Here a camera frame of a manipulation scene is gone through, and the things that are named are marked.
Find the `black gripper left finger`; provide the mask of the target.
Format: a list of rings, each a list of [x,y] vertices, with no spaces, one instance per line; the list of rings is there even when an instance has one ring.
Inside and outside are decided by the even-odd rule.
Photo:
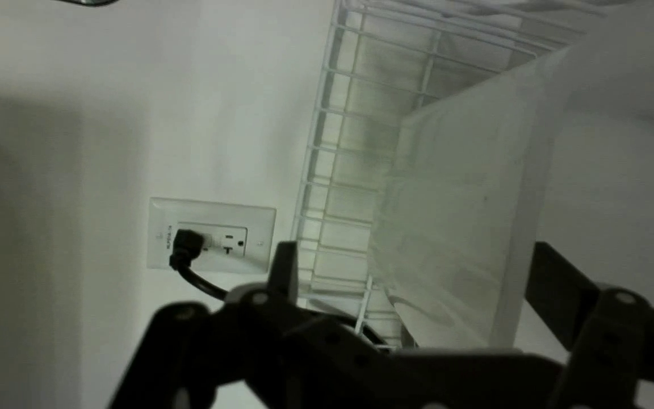
[[[388,409],[365,367],[372,345],[295,295],[298,246],[286,240],[268,282],[230,291],[217,313],[200,303],[162,306],[108,409],[213,409],[234,382],[268,409]]]

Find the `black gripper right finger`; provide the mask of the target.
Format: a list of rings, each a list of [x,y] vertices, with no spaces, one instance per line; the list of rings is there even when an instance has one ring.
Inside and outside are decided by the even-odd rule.
[[[596,284],[538,240],[524,300],[567,349],[549,409],[638,409],[638,383],[654,382],[654,306],[643,295]]]

